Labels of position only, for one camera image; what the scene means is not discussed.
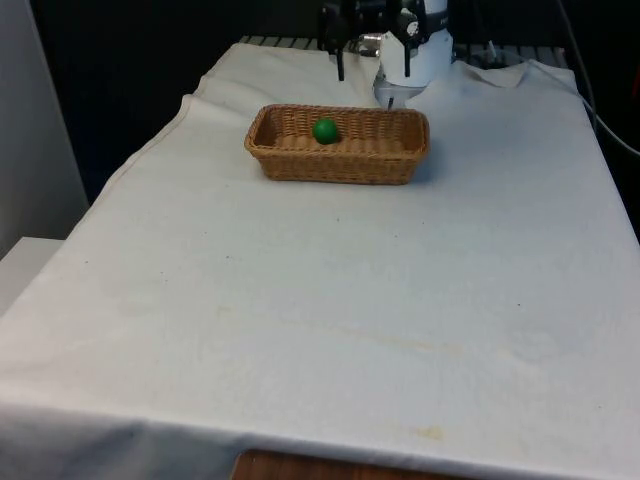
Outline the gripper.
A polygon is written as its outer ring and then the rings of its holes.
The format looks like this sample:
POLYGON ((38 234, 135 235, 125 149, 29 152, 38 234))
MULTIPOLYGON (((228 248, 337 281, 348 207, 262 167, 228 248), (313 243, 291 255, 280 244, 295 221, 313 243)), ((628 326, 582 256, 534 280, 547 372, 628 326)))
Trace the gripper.
MULTIPOLYGON (((404 76, 409 77, 411 51, 420 33, 418 17, 406 8, 400 11, 397 0, 352 1, 349 9, 356 31, 388 31, 395 24, 394 35, 403 47, 404 76)), ((318 11, 318 48, 335 58, 340 82, 345 79, 343 54, 351 38, 347 13, 342 1, 327 1, 318 11)))

